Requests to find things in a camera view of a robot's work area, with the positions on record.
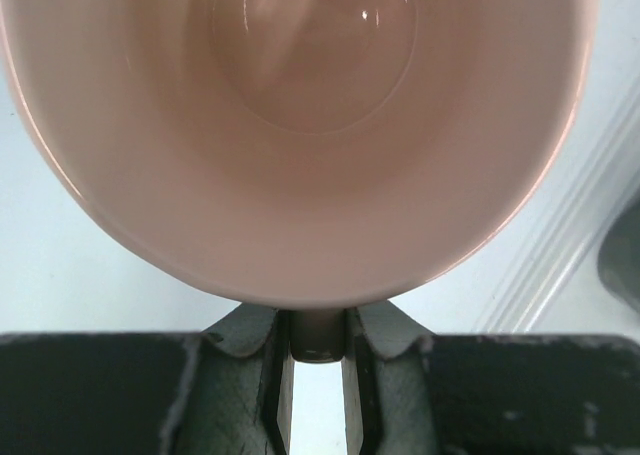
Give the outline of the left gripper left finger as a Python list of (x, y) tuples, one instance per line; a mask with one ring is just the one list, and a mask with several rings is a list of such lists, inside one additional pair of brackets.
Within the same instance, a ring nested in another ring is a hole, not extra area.
[(243, 304), (202, 332), (6, 334), (5, 454), (284, 454), (287, 315)]

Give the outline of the orange pink mug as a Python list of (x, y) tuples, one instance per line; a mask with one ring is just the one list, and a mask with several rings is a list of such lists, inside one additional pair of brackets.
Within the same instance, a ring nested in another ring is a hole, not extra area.
[(345, 308), (451, 270), (575, 120), (598, 0), (1, 0), (24, 126), (109, 236), (204, 292)]

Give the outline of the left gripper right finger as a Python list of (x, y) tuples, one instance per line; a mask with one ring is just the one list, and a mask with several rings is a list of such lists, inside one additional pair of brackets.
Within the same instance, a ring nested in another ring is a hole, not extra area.
[(390, 302), (344, 314), (351, 454), (635, 454), (639, 348), (605, 335), (437, 335)]

